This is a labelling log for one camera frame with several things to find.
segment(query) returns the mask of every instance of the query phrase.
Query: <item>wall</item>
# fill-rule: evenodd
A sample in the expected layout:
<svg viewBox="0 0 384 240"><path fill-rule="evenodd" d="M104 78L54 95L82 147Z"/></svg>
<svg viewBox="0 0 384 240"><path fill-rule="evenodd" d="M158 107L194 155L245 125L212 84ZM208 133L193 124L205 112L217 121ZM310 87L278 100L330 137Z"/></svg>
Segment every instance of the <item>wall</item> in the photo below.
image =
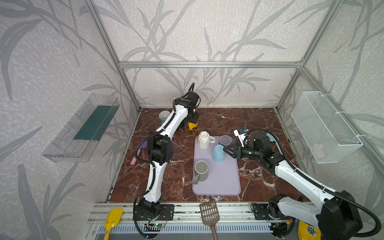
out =
<svg viewBox="0 0 384 240"><path fill-rule="evenodd" d="M77 239L137 112L83 1L0 1L0 239ZM121 104L87 163L41 154L90 93Z"/></svg>
<svg viewBox="0 0 384 240"><path fill-rule="evenodd" d="M345 1L305 66L382 153L383 4ZM315 89L301 76L279 110L298 158L309 175L338 191L348 191L383 222L384 178L361 149L339 163L318 164L314 159L290 115L303 91ZM366 214L361 217L363 230L372 229L373 220ZM384 239L384 231L371 239Z"/></svg>
<svg viewBox="0 0 384 240"><path fill-rule="evenodd" d="M331 0L94 2L120 61L299 61L331 4ZM125 70L140 104L147 107L170 106L192 81L200 86L200 106L275 106L293 73Z"/></svg>

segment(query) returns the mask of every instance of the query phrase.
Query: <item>lavender plastic tray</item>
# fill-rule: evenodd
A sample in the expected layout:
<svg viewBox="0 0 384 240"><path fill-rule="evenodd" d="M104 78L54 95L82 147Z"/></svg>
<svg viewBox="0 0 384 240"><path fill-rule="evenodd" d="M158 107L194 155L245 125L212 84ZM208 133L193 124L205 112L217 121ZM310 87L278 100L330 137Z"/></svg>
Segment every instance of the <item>lavender plastic tray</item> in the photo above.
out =
<svg viewBox="0 0 384 240"><path fill-rule="evenodd" d="M199 147L199 137L195 139L194 166L197 161L204 160L209 165L208 179L193 184L192 190L197 195L238 195L241 191L237 160L226 154L224 161L214 162L212 151L220 137L214 136L215 143L207 149Z"/></svg>

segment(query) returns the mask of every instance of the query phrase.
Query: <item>gray mug handle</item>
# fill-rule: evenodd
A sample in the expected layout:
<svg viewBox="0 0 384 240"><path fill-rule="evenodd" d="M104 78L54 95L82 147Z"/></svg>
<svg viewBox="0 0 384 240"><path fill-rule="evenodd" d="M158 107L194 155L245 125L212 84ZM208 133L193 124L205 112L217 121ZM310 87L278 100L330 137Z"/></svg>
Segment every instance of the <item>gray mug handle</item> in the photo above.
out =
<svg viewBox="0 0 384 240"><path fill-rule="evenodd" d="M200 175L196 174L196 177L193 179L193 184L197 184L200 181Z"/></svg>

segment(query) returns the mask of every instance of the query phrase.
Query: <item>marble countertop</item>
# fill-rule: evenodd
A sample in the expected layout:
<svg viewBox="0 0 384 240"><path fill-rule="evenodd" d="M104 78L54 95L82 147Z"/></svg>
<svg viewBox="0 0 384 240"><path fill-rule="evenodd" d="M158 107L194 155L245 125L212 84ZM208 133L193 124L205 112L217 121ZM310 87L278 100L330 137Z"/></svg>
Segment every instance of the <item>marble countertop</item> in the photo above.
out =
<svg viewBox="0 0 384 240"><path fill-rule="evenodd" d="M125 156L117 182L114 186L111 202L133 202L136 194L145 192L149 165L130 162L134 149L149 131L155 131L161 124L159 113L165 109L143 109L136 125L132 141ZM162 202L202 202L207 199L216 201L268 201L277 194L286 194L297 199L300 193L285 180L271 175L263 169L257 160L238 160L241 192L238 196L196 195L192 191L194 141L201 131L211 136L229 135L235 138L233 130L238 128L265 128L277 135L290 160L296 164L291 147L282 130L273 108L198 108L199 124L192 131L185 125L176 131L172 142L175 154L168 163L161 187ZM148 159L147 150L140 153Z"/></svg>

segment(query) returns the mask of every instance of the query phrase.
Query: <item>brown litter scoop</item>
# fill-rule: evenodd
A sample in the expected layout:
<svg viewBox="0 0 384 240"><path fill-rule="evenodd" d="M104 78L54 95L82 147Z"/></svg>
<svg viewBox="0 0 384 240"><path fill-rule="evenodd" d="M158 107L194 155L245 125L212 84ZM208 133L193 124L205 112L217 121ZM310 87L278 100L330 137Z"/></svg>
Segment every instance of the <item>brown litter scoop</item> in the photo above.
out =
<svg viewBox="0 0 384 240"><path fill-rule="evenodd" d="M200 213L203 220L203 224L211 227L214 240L218 240L216 232L216 223L220 220L218 215L217 205L215 200L209 202L203 202L200 204Z"/></svg>

